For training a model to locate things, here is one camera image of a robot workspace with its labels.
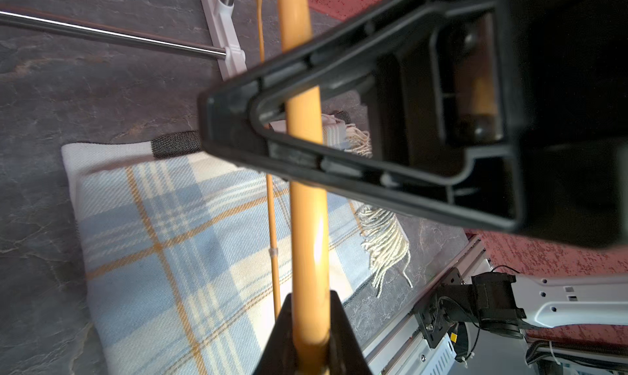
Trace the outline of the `blue plaid fringed scarf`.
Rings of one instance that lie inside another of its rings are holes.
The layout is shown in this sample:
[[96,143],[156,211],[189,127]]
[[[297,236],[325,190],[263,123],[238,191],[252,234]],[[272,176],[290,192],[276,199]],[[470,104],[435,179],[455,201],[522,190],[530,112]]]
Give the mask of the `blue plaid fringed scarf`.
[[150,141],[61,149],[111,374],[250,374],[291,291],[289,184]]

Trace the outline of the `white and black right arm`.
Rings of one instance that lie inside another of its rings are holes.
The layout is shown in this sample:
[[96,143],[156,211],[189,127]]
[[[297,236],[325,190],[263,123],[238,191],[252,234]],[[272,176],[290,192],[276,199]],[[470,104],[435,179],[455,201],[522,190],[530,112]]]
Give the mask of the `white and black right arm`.
[[412,309],[420,332],[435,348],[460,322],[502,337],[528,329],[627,324],[627,276],[568,278],[485,272],[464,283],[453,268]]

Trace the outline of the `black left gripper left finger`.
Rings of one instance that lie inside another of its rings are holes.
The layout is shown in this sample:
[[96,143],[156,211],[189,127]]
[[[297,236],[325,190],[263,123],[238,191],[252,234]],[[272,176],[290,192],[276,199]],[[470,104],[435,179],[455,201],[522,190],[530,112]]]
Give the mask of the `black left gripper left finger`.
[[329,292],[330,327],[326,342],[299,342],[289,294],[271,331],[255,374],[370,374],[339,295]]

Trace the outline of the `orange plastic hanger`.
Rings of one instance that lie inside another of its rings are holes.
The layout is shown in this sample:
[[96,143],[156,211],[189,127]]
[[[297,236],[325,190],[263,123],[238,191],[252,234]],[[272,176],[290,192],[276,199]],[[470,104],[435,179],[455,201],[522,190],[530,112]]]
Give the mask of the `orange plastic hanger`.
[[[278,0],[281,48],[290,51],[312,38],[308,0]],[[321,144],[322,105],[317,86],[297,87],[286,99],[287,133]],[[307,344],[326,342],[330,327],[329,222],[327,193],[312,182],[289,179],[294,330]]]

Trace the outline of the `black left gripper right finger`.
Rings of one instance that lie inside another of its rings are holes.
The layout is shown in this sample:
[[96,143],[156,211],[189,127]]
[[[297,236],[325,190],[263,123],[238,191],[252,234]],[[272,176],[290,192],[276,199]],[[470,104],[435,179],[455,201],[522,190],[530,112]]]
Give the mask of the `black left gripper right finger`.
[[[355,91],[372,156],[266,129]],[[383,0],[201,94],[216,157],[453,226],[627,241],[627,0]]]

